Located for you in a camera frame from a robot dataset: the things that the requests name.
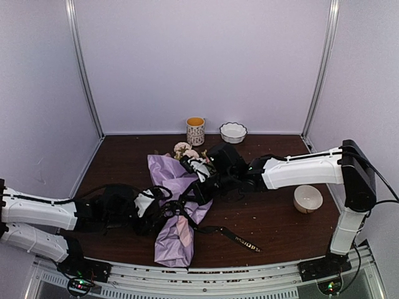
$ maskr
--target wooden table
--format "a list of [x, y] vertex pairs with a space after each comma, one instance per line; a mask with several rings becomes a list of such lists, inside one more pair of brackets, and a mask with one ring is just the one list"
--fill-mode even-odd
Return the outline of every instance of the wooden table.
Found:
[[[127, 183], [140, 189], [151, 186], [147, 155], [171, 153], [185, 135], [108, 136], [90, 165], [78, 191], [101, 184]], [[222, 142], [219, 135], [207, 135], [198, 150]], [[266, 153], [281, 156], [307, 153], [299, 136], [249, 135], [236, 145], [250, 162]], [[262, 194], [248, 194], [236, 201], [236, 192], [217, 198], [201, 225], [223, 225], [263, 249], [252, 253], [219, 233], [195, 234], [192, 267], [262, 265], [324, 255], [339, 212], [326, 185], [316, 186], [323, 206], [312, 214], [299, 213], [292, 203], [295, 187]], [[154, 266], [156, 236], [136, 236], [132, 228], [111, 230], [107, 235], [70, 233], [79, 239], [88, 257], [114, 262]]]

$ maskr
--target vertical metal post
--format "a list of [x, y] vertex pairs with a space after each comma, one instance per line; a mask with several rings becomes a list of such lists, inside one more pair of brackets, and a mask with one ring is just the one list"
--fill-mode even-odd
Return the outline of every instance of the vertical metal post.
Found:
[[82, 81], [85, 97], [87, 100], [87, 104], [89, 106], [92, 120], [95, 125], [95, 129], [97, 130], [97, 134], [99, 135], [99, 138], [103, 138], [104, 133], [102, 131], [102, 127], [100, 124], [99, 115], [97, 113], [97, 110], [95, 109], [93, 95], [92, 95], [92, 91], [90, 89], [89, 79], [87, 78], [86, 66], [85, 66], [85, 62], [83, 59], [82, 46], [80, 44], [79, 30], [78, 30], [78, 26], [77, 26], [77, 19], [76, 19], [76, 13], [75, 13], [75, 1], [74, 0], [65, 0], [65, 5], [67, 8], [67, 16], [68, 16], [70, 31], [72, 33], [72, 38], [74, 40], [75, 54], [76, 54], [76, 59], [77, 59], [78, 67], [79, 67], [80, 79]]
[[335, 38], [335, 32], [337, 30], [339, 1], [340, 0], [331, 0], [330, 16], [327, 23], [327, 30], [325, 33], [324, 48], [323, 48], [322, 60], [320, 62], [319, 74], [317, 76], [316, 85], [313, 92], [312, 103], [310, 104], [305, 126], [302, 131], [302, 137], [304, 140], [306, 140], [308, 137], [310, 125], [312, 124], [317, 104], [319, 102], [320, 95], [322, 93], [323, 83], [325, 80], [325, 75], [327, 73], [327, 64], [330, 60], [331, 50]]

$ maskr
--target purple wrapping paper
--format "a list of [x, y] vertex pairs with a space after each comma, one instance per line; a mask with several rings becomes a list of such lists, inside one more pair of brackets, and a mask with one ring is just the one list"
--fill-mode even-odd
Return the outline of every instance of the purple wrapping paper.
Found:
[[[148, 155], [148, 168], [154, 185], [170, 189], [173, 194], [170, 201], [177, 200], [191, 182], [198, 178], [196, 174], [188, 174], [178, 160], [167, 156]], [[211, 206], [212, 201], [203, 206], [195, 202], [187, 202], [185, 210], [199, 224]], [[187, 246], [181, 243], [177, 222], [178, 216], [168, 219], [158, 234], [155, 241], [155, 262], [167, 267], [188, 267], [194, 255], [194, 242], [190, 242]], [[189, 230], [191, 239], [194, 240], [194, 230], [192, 227], [189, 227]]]

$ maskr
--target mug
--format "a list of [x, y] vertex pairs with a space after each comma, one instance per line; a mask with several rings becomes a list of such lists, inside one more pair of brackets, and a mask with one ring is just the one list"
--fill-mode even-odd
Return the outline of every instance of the mug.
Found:
[[205, 142], [205, 119], [191, 117], [187, 119], [187, 143], [193, 146], [202, 145]]

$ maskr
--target white bowl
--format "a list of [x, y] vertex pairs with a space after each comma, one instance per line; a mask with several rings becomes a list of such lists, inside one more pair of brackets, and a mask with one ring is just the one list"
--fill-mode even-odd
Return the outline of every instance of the white bowl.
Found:
[[294, 206], [304, 214], [313, 213], [323, 204], [323, 196], [319, 190], [309, 185], [299, 186], [294, 191]]
[[228, 143], [243, 142], [247, 133], [247, 128], [239, 123], [225, 123], [220, 127], [222, 139]]

